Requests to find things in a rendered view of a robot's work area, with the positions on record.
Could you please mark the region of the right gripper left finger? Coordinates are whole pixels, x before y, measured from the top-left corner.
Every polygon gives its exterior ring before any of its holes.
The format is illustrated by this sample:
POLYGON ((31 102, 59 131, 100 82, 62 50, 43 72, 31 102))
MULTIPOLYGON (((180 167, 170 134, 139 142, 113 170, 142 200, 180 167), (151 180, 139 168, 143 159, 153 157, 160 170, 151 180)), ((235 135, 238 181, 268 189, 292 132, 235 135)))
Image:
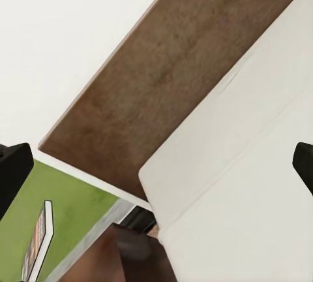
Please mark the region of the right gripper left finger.
POLYGON ((29 143, 0 148, 0 221, 33 168, 29 143))

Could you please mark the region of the hardback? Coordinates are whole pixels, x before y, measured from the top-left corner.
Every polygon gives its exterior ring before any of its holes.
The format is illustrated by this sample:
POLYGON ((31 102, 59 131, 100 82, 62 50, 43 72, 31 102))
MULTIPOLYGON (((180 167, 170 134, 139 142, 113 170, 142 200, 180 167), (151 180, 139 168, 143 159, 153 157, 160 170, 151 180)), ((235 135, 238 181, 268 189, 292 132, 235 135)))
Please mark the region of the hardback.
POLYGON ((45 200, 23 259, 23 282, 37 282, 54 234, 52 201, 45 200))

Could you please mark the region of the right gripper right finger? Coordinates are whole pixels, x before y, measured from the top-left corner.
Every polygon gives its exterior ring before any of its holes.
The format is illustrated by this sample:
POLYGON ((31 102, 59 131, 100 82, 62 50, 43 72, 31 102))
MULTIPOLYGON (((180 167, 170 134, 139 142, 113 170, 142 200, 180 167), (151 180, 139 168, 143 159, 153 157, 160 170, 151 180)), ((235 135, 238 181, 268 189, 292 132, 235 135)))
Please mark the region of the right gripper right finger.
POLYGON ((293 154, 292 165, 313 195, 313 145, 299 142, 293 154))

